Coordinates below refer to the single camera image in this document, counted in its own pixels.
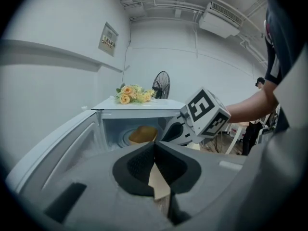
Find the black fan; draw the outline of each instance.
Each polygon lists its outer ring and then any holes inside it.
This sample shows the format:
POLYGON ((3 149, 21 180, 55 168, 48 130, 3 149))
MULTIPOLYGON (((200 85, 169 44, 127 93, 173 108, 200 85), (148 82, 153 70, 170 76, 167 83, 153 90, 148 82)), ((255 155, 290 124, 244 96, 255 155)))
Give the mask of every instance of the black fan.
POLYGON ((170 78, 167 72, 162 71, 156 76, 152 89, 156 91, 155 98, 168 98, 170 91, 170 78))

